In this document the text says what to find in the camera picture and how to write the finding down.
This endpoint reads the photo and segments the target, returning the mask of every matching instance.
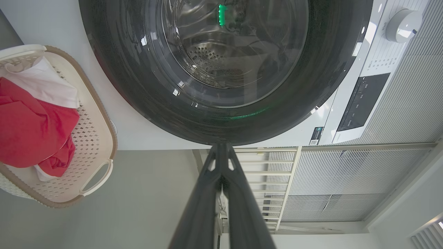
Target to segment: laundry basket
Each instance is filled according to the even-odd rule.
[[[72,131],[75,154],[62,177],[41,182],[34,167],[15,168],[0,162],[0,188],[20,197],[34,199],[49,207],[67,207],[97,190],[109,178],[117,137],[97,93],[80,65],[66,52],[51,46],[23,45],[0,51],[0,68],[6,63],[31,63],[44,55],[61,78],[77,88],[79,121]],[[85,189],[104,165],[105,175]]]

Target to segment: gray wall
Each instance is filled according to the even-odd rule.
[[[109,180],[66,209],[0,190],[0,248],[167,248],[197,176],[191,151],[118,151]]]
[[[380,249],[375,235],[360,234],[309,234],[271,235],[277,249]],[[229,234],[220,239],[220,249],[229,249]]]
[[[382,249],[414,249],[409,238],[430,220],[443,216],[443,158],[438,163],[439,167],[428,179],[369,229],[378,236]]]
[[[8,19],[4,16],[0,9],[0,50],[23,45],[22,40],[12,28]]]

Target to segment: red garment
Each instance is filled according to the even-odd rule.
[[[62,176],[74,156],[71,132],[78,119],[76,109],[37,100],[0,78],[0,161],[38,164],[48,175]]]

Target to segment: white garment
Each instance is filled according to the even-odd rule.
[[[47,182],[52,179],[57,179],[57,176],[48,175],[46,172],[44,172],[38,164],[34,165],[35,169],[37,170],[37,177],[42,182]]]
[[[80,106],[77,89],[60,78],[44,56],[36,59],[32,66],[26,61],[16,66],[8,63],[0,69],[0,77],[25,89],[38,100],[73,109]]]

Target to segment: qr code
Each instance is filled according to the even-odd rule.
[[[311,140],[309,145],[317,145],[318,143],[319,143],[319,140],[318,139],[314,139],[314,140]]]

